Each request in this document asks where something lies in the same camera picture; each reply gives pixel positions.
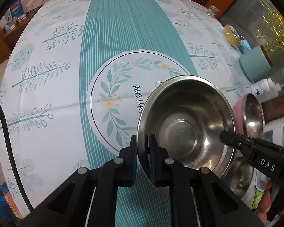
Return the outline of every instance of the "face mask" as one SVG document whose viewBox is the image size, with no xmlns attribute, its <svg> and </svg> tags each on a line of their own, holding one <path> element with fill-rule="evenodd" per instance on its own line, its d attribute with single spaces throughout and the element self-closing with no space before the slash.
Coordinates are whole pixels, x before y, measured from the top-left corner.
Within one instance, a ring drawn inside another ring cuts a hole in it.
<svg viewBox="0 0 284 227">
<path fill-rule="evenodd" d="M 243 50 L 243 53 L 246 53 L 251 50 L 251 47 L 246 39 L 240 40 L 240 45 Z"/>
</svg>

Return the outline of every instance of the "blue mug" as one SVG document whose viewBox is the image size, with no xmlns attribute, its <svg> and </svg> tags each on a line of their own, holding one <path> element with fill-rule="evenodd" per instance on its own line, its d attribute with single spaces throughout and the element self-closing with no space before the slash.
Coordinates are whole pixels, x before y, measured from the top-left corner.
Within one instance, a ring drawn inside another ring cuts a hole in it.
<svg viewBox="0 0 284 227">
<path fill-rule="evenodd" d="M 265 49 L 256 46 L 242 54 L 239 58 L 241 68 L 249 81 L 258 82 L 271 68 L 271 63 Z"/>
</svg>

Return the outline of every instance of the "bowl rim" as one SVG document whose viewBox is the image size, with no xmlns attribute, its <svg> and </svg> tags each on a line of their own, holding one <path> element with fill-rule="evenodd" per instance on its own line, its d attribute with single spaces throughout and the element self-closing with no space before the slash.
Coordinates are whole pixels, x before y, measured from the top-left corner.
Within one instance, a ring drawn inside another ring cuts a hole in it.
<svg viewBox="0 0 284 227">
<path fill-rule="evenodd" d="M 245 94 L 244 97 L 243 97 L 243 102 L 242 102 L 243 131 L 244 131 L 245 135 L 251 137 L 249 135 L 249 132 L 247 132 L 247 128 L 246 128 L 246 102 L 247 102 L 247 98 L 249 96 L 253 96 L 253 99 L 255 99 L 258 102 L 259 106 L 260 106 L 260 109 L 261 109 L 261 112 L 262 112 L 262 124 L 263 124 L 263 127 L 265 126 L 265 120 L 264 120 L 264 112 L 263 112 L 262 104 L 258 101 L 258 99 L 255 97 L 255 95 L 253 95 L 252 93 Z"/>
<path fill-rule="evenodd" d="M 157 88 L 155 88 L 155 90 L 150 94 L 150 96 L 148 97 L 148 99 L 145 102 L 145 105 L 142 109 L 142 112 L 140 114 L 139 117 L 139 121 L 138 121 L 138 127 L 137 127 L 137 138 L 136 138 L 136 143 L 137 143 L 137 149 L 138 149 L 138 158 L 139 158 L 139 163 L 142 166 L 142 170 L 144 172 L 144 174 L 146 175 L 148 181 L 153 185 L 153 183 L 150 180 L 150 166 L 149 166 L 149 159 L 145 154 L 145 132 L 142 132 L 140 129 L 141 127 L 145 127 L 146 124 L 146 120 L 149 114 L 150 109 L 152 108 L 152 105 L 154 104 L 154 102 L 158 99 L 158 97 L 160 96 L 160 94 L 165 91 L 167 88 L 171 87 L 172 85 L 182 82 L 182 81 L 187 81 L 187 80 L 193 80 L 193 81 L 199 81 L 202 82 L 204 84 L 209 85 L 211 88 L 213 88 L 218 94 L 220 94 L 220 96 L 223 98 L 224 103 L 226 104 L 226 106 L 228 107 L 228 111 L 230 112 L 231 118 L 232 118 L 232 123 L 233 123 L 233 132 L 236 133 L 236 121 L 235 121 L 235 116 L 232 110 L 231 105 L 229 104 L 228 100 L 226 99 L 226 97 L 224 96 L 224 94 L 215 86 L 213 85 L 211 82 L 209 82 L 206 79 L 203 79 L 201 77 L 197 77 L 197 76 L 192 76 L 192 75 L 182 75 L 182 76 L 176 76 L 173 78 L 170 78 L 168 80 L 166 80 L 165 82 L 163 82 L 162 84 L 160 84 Z M 141 142 L 144 144 L 144 151 L 141 152 L 141 148 L 139 146 L 139 144 L 141 144 Z M 215 166 L 215 168 L 217 166 L 221 166 L 222 162 L 225 159 L 227 150 L 230 149 L 232 150 L 231 153 L 231 157 L 229 159 L 229 162 L 227 164 L 227 166 L 225 167 L 225 169 L 219 174 L 219 177 L 224 177 L 233 162 L 233 159 L 235 157 L 235 153 L 236 153 L 236 149 L 226 146 L 223 149 L 223 152 L 221 154 L 221 158 L 218 161 L 217 165 Z M 155 187 L 156 189 L 158 189 L 161 193 L 163 194 L 167 194 L 168 195 L 168 190 L 166 189 L 166 187 Z"/>
</svg>

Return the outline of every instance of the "stainless steel pot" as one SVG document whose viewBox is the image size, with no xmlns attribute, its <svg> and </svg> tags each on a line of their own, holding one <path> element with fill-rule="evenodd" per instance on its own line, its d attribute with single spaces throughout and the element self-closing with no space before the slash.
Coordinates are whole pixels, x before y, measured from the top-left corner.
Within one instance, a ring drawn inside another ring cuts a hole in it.
<svg viewBox="0 0 284 227">
<path fill-rule="evenodd" d="M 150 180 L 145 135 L 155 134 L 158 145 L 186 167 L 206 166 L 218 177 L 227 173 L 235 149 L 220 141 L 220 133 L 235 133 L 232 108 L 212 83 L 195 76 L 178 76 L 159 85 L 140 115 L 139 161 Z"/>
</svg>

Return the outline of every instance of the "floral tablecloth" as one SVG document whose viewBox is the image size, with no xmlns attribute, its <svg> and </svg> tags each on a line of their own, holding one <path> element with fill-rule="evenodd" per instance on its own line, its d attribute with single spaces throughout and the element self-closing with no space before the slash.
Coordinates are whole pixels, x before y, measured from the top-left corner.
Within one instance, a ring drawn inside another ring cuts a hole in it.
<svg viewBox="0 0 284 227">
<path fill-rule="evenodd" d="M 79 167 L 101 167 L 128 146 L 150 93 L 178 75 L 200 76 L 231 105 L 249 81 L 240 53 L 206 9 L 189 0 L 52 0 L 9 59 L 3 107 L 18 172 L 36 207 Z M 20 214 L 0 123 L 0 160 Z M 118 191 L 116 226 L 169 226 L 169 199 L 141 166 Z"/>
</svg>

